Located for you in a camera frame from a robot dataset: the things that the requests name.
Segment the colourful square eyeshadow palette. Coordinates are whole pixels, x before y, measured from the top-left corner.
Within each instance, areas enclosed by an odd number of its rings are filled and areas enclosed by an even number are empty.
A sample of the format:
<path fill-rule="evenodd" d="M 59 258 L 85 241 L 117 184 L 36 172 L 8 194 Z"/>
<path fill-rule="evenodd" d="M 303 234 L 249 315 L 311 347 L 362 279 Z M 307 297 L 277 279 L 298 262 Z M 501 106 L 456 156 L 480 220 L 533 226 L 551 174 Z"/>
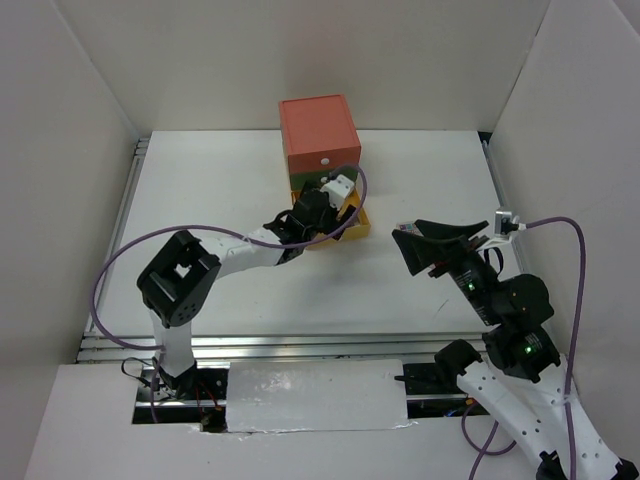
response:
<path fill-rule="evenodd" d="M 400 222 L 396 225 L 396 228 L 402 232 L 409 233 L 411 235 L 421 236 L 422 233 L 417 228 L 414 222 Z"/>

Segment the green drawer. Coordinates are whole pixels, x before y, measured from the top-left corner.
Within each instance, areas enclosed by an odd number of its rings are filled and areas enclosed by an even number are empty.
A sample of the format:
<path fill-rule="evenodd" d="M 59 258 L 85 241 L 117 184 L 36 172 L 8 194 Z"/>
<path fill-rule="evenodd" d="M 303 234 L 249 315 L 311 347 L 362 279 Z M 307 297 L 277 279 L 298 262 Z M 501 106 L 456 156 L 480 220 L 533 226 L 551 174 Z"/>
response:
<path fill-rule="evenodd" d="M 300 191 L 307 182 L 314 184 L 324 184 L 331 177 L 332 173 L 336 173 L 335 169 L 323 169 L 311 172 L 291 174 L 289 176 L 290 189 L 292 191 Z M 351 167 L 347 167 L 339 171 L 339 174 L 346 176 L 352 181 L 358 178 L 358 172 Z"/>

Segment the yellow bottom drawer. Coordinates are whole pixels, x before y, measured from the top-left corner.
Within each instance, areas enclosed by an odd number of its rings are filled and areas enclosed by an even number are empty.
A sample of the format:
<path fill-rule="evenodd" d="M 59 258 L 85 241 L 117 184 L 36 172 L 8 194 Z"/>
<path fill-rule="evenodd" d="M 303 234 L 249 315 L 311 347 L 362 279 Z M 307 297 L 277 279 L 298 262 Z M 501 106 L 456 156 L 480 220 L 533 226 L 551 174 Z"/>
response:
<path fill-rule="evenodd" d="M 341 215 L 344 216 L 347 213 L 349 207 L 356 208 L 361 201 L 360 194 L 357 190 L 354 190 L 347 198 L 346 203 L 343 205 Z M 363 239 L 369 235 L 371 231 L 371 222 L 367 216 L 364 208 L 361 208 L 356 219 L 343 231 L 341 237 L 338 240 L 329 239 L 318 244 L 309 247 L 310 250 L 320 250 L 339 242 L 348 242 Z"/>

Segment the red top drawer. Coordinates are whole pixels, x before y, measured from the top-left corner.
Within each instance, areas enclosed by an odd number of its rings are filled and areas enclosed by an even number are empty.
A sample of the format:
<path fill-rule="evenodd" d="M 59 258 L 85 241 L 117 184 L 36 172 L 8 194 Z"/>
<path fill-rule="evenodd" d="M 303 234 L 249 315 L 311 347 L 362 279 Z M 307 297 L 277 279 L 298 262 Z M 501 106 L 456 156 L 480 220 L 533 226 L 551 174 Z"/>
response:
<path fill-rule="evenodd" d="M 346 147 L 327 151 L 311 151 L 288 154 L 287 165 L 290 174 L 310 173 L 346 164 L 357 164 L 361 148 Z"/>

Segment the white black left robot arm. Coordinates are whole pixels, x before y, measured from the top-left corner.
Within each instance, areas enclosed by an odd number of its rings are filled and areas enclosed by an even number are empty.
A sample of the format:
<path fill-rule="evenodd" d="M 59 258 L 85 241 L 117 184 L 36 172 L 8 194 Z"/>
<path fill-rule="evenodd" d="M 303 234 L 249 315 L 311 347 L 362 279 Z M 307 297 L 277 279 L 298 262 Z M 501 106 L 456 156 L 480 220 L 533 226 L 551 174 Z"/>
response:
<path fill-rule="evenodd" d="M 214 282 L 248 269 L 279 266 L 296 259 L 307 242 L 346 224 L 356 211 L 347 203 L 354 190 L 355 183 L 344 175 L 321 187 L 308 183 L 291 209 L 248 237 L 203 241 L 187 230 L 170 237 L 137 279 L 143 303 L 153 313 L 154 339 L 164 346 L 153 359 L 164 391 L 182 399 L 197 386 L 191 322 Z"/>

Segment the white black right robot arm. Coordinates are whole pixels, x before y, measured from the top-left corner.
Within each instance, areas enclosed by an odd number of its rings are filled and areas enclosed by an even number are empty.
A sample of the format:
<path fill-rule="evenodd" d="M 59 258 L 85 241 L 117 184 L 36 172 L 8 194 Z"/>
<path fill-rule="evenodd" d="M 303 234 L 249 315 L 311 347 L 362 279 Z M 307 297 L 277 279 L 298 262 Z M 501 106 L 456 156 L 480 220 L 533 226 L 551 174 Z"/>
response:
<path fill-rule="evenodd" d="M 636 479 L 637 467 L 616 455 L 574 391 L 573 353 L 562 355 L 543 325 L 554 309 L 543 280 L 500 279 L 490 251 L 511 243 L 532 223 L 498 211 L 487 222 L 456 226 L 417 220 L 392 237 L 411 275 L 448 275 L 487 326 L 480 354 L 465 340 L 437 352 L 435 379 L 446 391 L 472 397 L 516 442 L 539 479 Z"/>

